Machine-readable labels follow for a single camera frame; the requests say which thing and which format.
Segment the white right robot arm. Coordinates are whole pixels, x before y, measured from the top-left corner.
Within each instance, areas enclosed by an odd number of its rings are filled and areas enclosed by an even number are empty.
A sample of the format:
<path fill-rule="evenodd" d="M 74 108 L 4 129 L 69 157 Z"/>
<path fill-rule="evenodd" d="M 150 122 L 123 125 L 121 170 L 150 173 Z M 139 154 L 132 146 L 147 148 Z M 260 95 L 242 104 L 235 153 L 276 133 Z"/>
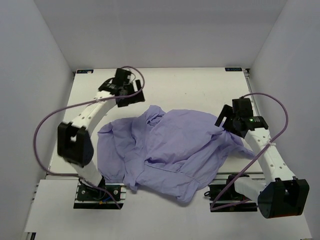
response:
<path fill-rule="evenodd" d="M 245 175 L 243 169 L 231 176 L 224 189 L 211 203 L 211 211 L 223 209 L 215 203 L 226 192 L 236 200 L 245 198 L 241 203 L 252 201 L 266 219 L 300 216 L 303 213 L 310 186 L 305 179 L 299 179 L 289 169 L 281 157 L 274 140 L 270 137 L 269 127 L 262 116 L 254 116 L 249 99 L 242 103 L 237 99 L 231 106 L 224 105 L 215 125 L 243 138 L 255 153 L 252 162 L 258 162 L 263 172 L 265 184 Z"/>

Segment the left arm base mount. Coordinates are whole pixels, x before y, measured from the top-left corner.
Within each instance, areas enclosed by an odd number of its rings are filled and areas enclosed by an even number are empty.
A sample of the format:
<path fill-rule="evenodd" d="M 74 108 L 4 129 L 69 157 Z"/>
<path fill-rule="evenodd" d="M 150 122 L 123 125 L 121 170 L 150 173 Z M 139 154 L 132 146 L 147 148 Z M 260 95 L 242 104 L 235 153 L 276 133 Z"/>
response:
<path fill-rule="evenodd" d="M 123 183 L 106 183 L 104 188 L 116 203 L 105 191 L 92 188 L 79 180 L 73 208 L 83 210 L 120 210 L 125 203 L 127 187 Z"/>

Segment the lilac zip jacket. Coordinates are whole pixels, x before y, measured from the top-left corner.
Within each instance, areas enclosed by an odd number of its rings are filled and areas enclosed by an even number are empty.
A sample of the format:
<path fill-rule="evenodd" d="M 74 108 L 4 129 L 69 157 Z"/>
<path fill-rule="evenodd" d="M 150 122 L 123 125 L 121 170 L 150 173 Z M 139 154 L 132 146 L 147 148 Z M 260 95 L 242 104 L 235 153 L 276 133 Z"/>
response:
<path fill-rule="evenodd" d="M 188 109 L 150 106 L 97 133 L 97 168 L 108 183 L 143 186 L 189 203 L 217 175 L 228 156 L 253 159 L 242 139 L 215 125 L 217 117 Z"/>

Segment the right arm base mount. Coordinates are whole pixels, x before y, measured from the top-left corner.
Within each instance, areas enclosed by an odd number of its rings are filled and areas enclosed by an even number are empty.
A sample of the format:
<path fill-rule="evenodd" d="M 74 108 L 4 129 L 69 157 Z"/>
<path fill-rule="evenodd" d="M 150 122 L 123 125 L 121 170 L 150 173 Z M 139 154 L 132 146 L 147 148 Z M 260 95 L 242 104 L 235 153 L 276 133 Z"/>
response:
<path fill-rule="evenodd" d="M 225 188 L 225 186 L 236 176 L 236 174 L 231 174 L 226 179 L 225 183 L 222 183 L 221 180 L 213 181 L 208 185 L 208 191 L 206 191 L 203 195 L 205 198 L 208 198 L 210 203 L 218 196 L 218 194 Z M 247 198 L 235 191 L 234 184 L 222 194 L 219 200 L 214 204 L 214 208 L 221 207 L 223 205 L 228 205 L 231 203 L 241 202 L 246 200 Z M 258 206 L 255 202 L 249 200 L 247 202 L 232 205 L 216 210 L 211 210 L 212 213 L 232 213 L 232 212 L 257 212 Z"/>

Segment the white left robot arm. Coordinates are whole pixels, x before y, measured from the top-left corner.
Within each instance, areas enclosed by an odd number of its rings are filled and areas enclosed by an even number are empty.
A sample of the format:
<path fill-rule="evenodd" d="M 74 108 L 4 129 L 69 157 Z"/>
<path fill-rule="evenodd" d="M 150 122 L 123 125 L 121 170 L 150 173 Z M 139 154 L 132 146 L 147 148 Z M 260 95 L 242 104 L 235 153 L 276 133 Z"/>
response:
<path fill-rule="evenodd" d="M 139 79 L 113 83 L 106 80 L 99 88 L 93 102 L 72 121 L 62 122 L 57 128 L 57 154 L 69 163 L 87 182 L 88 193 L 99 200 L 105 196 L 103 177 L 93 162 L 93 130 L 113 107 L 126 107 L 143 102 L 142 84 Z"/>

